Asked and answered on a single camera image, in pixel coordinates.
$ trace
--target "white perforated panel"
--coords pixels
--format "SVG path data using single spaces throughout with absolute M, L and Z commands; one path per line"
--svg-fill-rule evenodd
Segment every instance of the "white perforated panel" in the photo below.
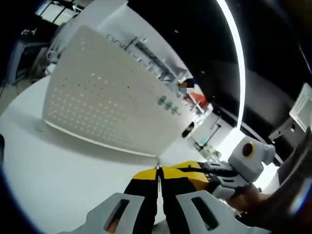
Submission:
M 124 50 L 83 26 L 52 74 L 42 117 L 84 140 L 158 156 L 194 115 Z

